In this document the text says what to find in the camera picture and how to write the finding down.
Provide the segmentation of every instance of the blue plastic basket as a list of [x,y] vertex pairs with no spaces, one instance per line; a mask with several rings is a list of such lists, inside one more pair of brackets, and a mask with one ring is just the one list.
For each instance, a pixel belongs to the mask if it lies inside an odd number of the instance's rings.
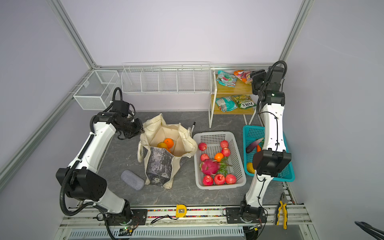
[[[254,174],[248,172],[247,163],[252,162],[253,155],[256,153],[256,148],[250,153],[246,153],[245,148],[252,142],[256,141],[257,139],[264,137],[264,135],[265,135],[264,127],[259,127],[259,126],[243,127],[244,170],[245,170],[245,173],[248,174],[249,176],[253,176]],[[283,133],[283,139],[284,139],[285,146],[287,146],[284,133]],[[293,182],[295,180],[295,172],[293,171],[292,162],[290,162],[281,171],[281,173],[279,173],[277,177],[274,177],[273,180],[282,181],[282,182]]]

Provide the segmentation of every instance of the chip bag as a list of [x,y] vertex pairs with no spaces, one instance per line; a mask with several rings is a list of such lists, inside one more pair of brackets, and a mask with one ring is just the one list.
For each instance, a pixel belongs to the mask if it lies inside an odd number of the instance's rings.
[[216,98],[216,104],[224,113],[230,112],[237,108],[236,103],[231,99],[231,97]]
[[256,105],[249,95],[236,95],[232,98],[240,109],[247,109]]
[[252,78],[249,76],[251,74],[251,71],[249,70],[237,70],[233,74],[246,84],[252,83]]
[[223,86],[226,87],[232,87],[234,88],[236,86],[237,78],[233,74],[226,73],[224,71],[219,70],[217,75],[217,81]]

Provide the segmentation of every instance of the wooden shelf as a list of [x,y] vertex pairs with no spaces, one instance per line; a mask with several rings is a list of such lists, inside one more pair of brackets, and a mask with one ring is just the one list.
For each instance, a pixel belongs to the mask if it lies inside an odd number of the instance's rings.
[[234,88],[226,87],[217,83],[217,94],[226,94],[227,96],[240,94],[251,95],[252,86],[251,84],[245,84],[239,79],[236,81],[236,86]]
[[[222,98],[222,97],[226,97],[226,96],[231,96],[228,95],[228,94],[217,94],[216,98]],[[211,102],[214,101],[214,95],[212,94],[211,95]],[[215,104],[215,109],[214,109],[214,114],[232,114],[232,115],[253,115],[253,108],[248,108],[248,109],[240,109],[240,108],[236,108],[235,110],[233,111],[230,111],[230,112],[222,112],[220,110],[220,108],[218,107],[218,105],[216,103]]]

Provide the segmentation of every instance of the yellow tape measure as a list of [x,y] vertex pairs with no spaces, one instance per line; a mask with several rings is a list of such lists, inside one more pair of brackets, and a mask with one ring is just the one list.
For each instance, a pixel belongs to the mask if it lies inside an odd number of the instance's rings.
[[182,204],[176,205],[176,217],[184,217],[187,214],[187,207]]

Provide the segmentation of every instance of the white plastic basket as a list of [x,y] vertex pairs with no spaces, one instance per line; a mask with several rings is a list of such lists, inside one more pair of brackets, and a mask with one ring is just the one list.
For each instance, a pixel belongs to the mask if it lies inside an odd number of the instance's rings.
[[73,97],[84,110],[104,110],[119,80],[115,70],[93,70]]
[[[200,189],[229,189],[235,187],[244,186],[247,182],[245,178],[245,172],[243,167],[243,162],[241,161],[239,149],[237,148],[237,143],[235,136],[231,132],[202,132],[197,133],[193,136],[193,139],[197,144],[204,142],[207,144],[207,149],[205,151],[197,150],[195,153],[195,179],[196,185]],[[233,174],[236,176],[235,184],[224,184],[224,185],[215,185],[205,186],[203,184],[204,174],[200,170],[200,156],[203,153],[208,154],[208,156],[213,159],[218,152],[221,152],[220,142],[227,140],[229,143],[229,150],[231,150],[231,155],[228,157],[228,164],[231,167],[227,167],[228,174]]]

